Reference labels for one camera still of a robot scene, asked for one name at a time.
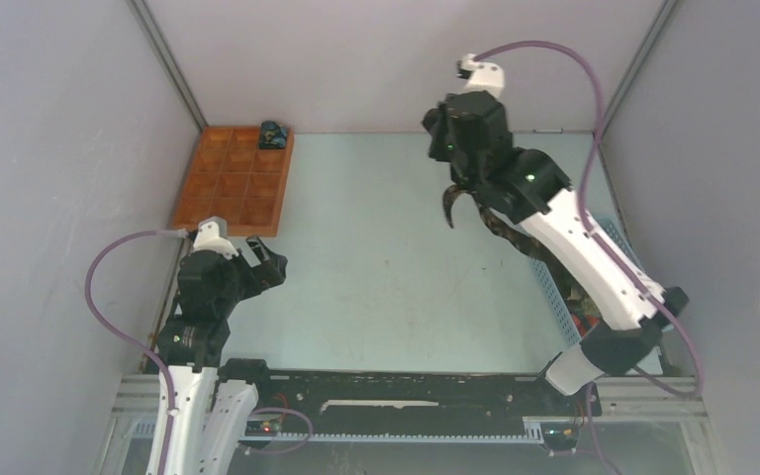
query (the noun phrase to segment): brown wooden box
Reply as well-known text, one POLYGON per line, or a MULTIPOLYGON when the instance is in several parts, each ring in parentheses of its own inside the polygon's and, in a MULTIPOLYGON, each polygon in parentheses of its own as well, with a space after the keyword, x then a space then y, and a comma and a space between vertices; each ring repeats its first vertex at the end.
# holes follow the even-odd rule
POLYGON ((193 231, 219 216, 230 236, 278 234, 293 132, 283 150, 257 148, 258 127, 209 127, 200 136, 173 227, 193 231))

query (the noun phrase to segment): light blue basket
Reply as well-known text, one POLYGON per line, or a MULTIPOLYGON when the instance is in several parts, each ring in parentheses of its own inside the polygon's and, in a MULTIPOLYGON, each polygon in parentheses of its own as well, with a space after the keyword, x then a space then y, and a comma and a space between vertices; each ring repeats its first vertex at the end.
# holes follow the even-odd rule
MULTIPOLYGON (((633 249, 619 232, 616 223, 610 218, 598 218, 596 221, 599 223, 599 226, 605 230, 605 233, 611 237, 611 240, 616 243, 618 248, 624 252, 624 255, 636 264, 637 267, 642 269, 642 265, 639 264, 639 261, 633 253, 633 249)), ((566 309, 566 304, 564 304, 561 294, 555 286, 555 281, 552 279, 552 274, 550 274, 549 269, 546 268, 546 264, 537 259, 529 259, 529 261, 531 262, 531 269, 534 271, 537 281, 543 286, 543 291, 546 293, 546 299, 549 301, 549 307, 552 308, 552 313, 555 314, 555 320, 557 320, 558 326, 561 329, 561 334, 564 335, 567 344, 572 346, 581 341, 581 334, 578 333, 578 329, 575 328, 572 316, 569 315, 569 311, 566 309)))

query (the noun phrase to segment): scratched black surface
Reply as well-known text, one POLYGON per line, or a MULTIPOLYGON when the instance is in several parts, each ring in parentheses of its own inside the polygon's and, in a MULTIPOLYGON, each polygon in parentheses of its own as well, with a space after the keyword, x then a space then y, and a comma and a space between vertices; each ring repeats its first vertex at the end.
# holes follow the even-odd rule
MULTIPOLYGON (((575 404, 583 402, 554 394, 533 375, 267 371, 256 382, 259 406, 277 405, 275 395, 283 394, 291 409, 313 421, 316 433, 525 435, 523 417, 572 417, 577 414, 575 404), (429 401, 437 406, 328 405, 323 410, 329 400, 429 401)), ((600 413, 595 407, 594 414, 600 413)), ((304 433, 306 428, 298 418, 287 418, 282 431, 304 433)))

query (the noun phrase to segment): white wall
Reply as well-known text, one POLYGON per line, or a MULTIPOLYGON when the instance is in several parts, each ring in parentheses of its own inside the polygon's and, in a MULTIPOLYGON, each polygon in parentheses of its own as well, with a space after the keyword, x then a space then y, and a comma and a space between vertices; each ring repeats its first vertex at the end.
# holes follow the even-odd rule
MULTIPOLYGON (((455 61, 548 40, 591 61, 613 94, 662 0, 150 0, 209 123, 276 119, 300 132, 421 132, 458 91, 455 61)), ((513 130, 589 131, 593 95, 562 54, 495 59, 513 130)))
MULTIPOLYGON (((166 226, 195 138, 126 2, 0 2, 0 473, 89 473, 137 359, 92 320, 84 274, 166 226)), ((100 268, 111 320, 146 336, 173 248, 100 268)))
POLYGON ((640 258, 692 298, 732 473, 760 473, 760 2, 684 2, 608 137, 640 258))

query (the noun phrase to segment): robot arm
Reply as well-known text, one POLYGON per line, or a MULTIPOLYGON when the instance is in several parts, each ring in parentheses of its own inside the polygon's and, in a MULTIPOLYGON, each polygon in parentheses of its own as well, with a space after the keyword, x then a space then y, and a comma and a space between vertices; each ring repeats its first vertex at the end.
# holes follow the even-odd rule
MULTIPOLYGON (((563 170, 542 151, 514 146, 505 107, 497 100, 505 83, 502 68, 476 62, 472 54, 457 65, 458 76, 467 79, 463 92, 448 94, 423 120, 432 137, 429 156, 450 164, 454 190, 469 193, 480 214, 502 213, 543 244, 604 318, 579 344, 555 357, 544 370, 546 381, 572 395, 605 373, 624 374, 659 343, 668 321, 585 233, 563 170)), ((611 244, 650 294, 679 315, 688 303, 686 294, 644 275, 592 218, 591 223, 590 233, 611 244)))
POLYGON ((217 370, 230 332, 227 320, 240 301, 284 282, 287 259, 249 237, 246 242, 260 260, 259 265, 249 265, 226 238, 226 228, 220 218, 201 223, 193 251, 179 264, 177 301, 182 313, 158 335, 158 353, 175 386, 174 422, 170 434, 165 433, 169 395, 162 379, 149 474, 158 474, 167 436, 164 473, 225 475, 257 405, 254 385, 231 379, 218 385, 217 370))

